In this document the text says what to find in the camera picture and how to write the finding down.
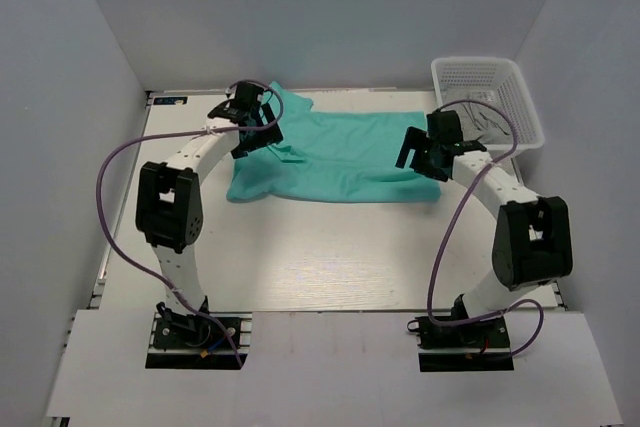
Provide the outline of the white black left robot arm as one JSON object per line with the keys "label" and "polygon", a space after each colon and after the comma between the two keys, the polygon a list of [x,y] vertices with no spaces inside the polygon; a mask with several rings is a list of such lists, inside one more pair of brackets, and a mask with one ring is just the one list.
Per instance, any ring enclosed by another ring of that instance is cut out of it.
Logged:
{"label": "white black left robot arm", "polygon": [[196,266],[195,243],[204,224],[201,185],[224,157],[238,159],[281,142],[283,112],[284,100],[275,88],[238,81],[177,153],[141,168],[135,225],[167,282],[166,300],[157,311],[188,345],[205,343],[215,325]]}

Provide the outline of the teal green t shirt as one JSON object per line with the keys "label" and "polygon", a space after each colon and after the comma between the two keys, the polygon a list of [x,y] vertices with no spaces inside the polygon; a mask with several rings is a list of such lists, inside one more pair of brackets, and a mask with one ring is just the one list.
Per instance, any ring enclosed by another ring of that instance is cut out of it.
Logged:
{"label": "teal green t shirt", "polygon": [[321,112],[273,81],[282,97],[283,140],[234,161],[226,199],[269,195],[328,203],[436,202],[439,184],[396,167],[406,130],[426,128],[420,112]]}

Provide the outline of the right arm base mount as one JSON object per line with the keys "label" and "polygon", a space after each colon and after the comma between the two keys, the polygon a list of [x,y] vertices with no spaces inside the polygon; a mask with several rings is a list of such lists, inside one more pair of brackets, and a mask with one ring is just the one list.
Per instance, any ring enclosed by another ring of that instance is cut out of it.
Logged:
{"label": "right arm base mount", "polygon": [[440,327],[427,316],[407,323],[418,340],[422,373],[507,372],[514,370],[503,318],[460,327]]}

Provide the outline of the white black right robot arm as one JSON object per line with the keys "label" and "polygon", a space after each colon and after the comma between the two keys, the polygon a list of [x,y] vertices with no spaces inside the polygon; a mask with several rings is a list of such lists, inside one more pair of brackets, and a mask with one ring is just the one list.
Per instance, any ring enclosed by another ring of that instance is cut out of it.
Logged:
{"label": "white black right robot arm", "polygon": [[480,141],[464,139],[455,111],[439,108],[428,115],[426,129],[407,129],[396,161],[399,168],[409,167],[465,189],[436,253],[428,303],[433,301],[447,244],[469,199],[476,198],[495,220],[490,272],[456,299],[449,317],[427,314],[432,325],[451,329],[466,346],[486,336],[488,321],[530,303],[528,293],[573,269],[567,203],[523,186],[500,167],[501,160]]}

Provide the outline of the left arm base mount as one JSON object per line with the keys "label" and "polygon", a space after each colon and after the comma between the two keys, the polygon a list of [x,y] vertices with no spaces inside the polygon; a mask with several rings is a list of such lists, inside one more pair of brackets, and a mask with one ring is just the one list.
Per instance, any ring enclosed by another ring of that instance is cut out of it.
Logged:
{"label": "left arm base mount", "polygon": [[146,354],[148,370],[235,371],[242,366],[223,330],[198,318],[154,315]]}

